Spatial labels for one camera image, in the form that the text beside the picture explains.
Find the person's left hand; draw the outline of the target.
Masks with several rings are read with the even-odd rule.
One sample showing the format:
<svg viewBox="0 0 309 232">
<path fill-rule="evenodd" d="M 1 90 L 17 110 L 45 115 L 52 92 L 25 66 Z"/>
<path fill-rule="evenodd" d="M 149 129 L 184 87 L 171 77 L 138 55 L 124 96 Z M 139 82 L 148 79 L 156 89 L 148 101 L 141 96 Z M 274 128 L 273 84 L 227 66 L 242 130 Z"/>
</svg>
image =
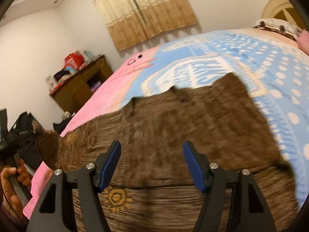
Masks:
<svg viewBox="0 0 309 232">
<path fill-rule="evenodd" d="M 29 173 L 27 172 L 24 164 L 25 162 L 23 161 L 23 159 L 19 159 L 18 168 L 7 165 L 3 168 L 1 172 L 4 208 L 12 217 L 17 219 L 18 221 L 22 221 L 24 219 L 23 205 L 11 184 L 10 177 L 18 174 L 17 181 L 23 186 L 31 187 Z"/>
</svg>

